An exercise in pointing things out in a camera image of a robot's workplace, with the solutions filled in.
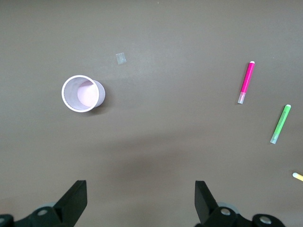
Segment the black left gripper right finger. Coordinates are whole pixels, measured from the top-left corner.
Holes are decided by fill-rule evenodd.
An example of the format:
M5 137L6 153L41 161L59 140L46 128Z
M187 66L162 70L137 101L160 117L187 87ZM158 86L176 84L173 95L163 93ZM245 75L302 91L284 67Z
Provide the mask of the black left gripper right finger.
M197 227L250 227L251 221L231 208L219 206L204 181L195 182Z

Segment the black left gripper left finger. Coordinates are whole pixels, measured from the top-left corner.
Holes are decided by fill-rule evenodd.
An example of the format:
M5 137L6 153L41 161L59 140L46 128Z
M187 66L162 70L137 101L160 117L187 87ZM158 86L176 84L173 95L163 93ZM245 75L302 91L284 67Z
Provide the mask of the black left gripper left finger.
M52 206L41 207L26 218L16 221L15 227L73 227L87 206L87 182L76 181Z

